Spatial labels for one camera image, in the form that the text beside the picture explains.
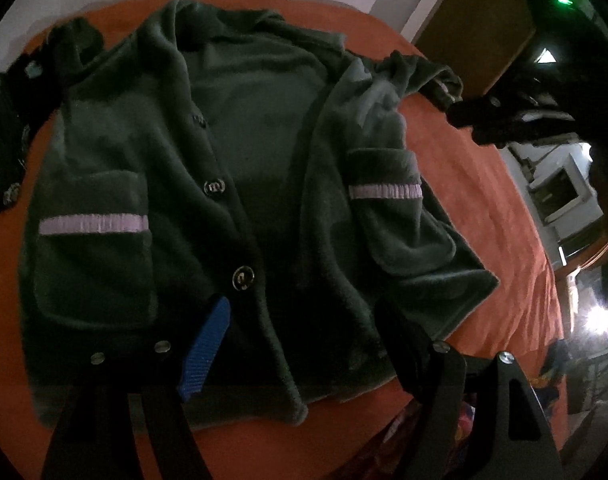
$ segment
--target orange bedspread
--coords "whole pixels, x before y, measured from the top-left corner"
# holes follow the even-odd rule
[[[111,46],[167,0],[135,0],[90,12],[88,19]],[[376,18],[357,10],[292,0],[202,0],[228,9],[273,8],[304,27],[339,30],[347,48],[383,58],[392,50],[417,49]],[[33,40],[34,48],[41,41]],[[456,38],[445,38],[456,41]],[[513,352],[535,376],[546,344],[562,333],[554,276],[532,218],[494,147],[480,148],[450,127],[420,95],[406,98],[408,147],[453,223],[501,285],[450,338],[460,351],[491,356]],[[33,415],[20,344],[16,267],[30,192],[50,137],[52,122],[37,135],[20,202],[0,214],[0,446],[26,480],[39,478],[50,438]],[[339,404],[311,406],[299,427],[255,420],[196,433],[215,480],[315,480],[348,460],[408,401],[397,381]],[[565,438],[565,392],[556,406],[554,430]],[[147,479],[157,479],[150,444],[138,437]]]

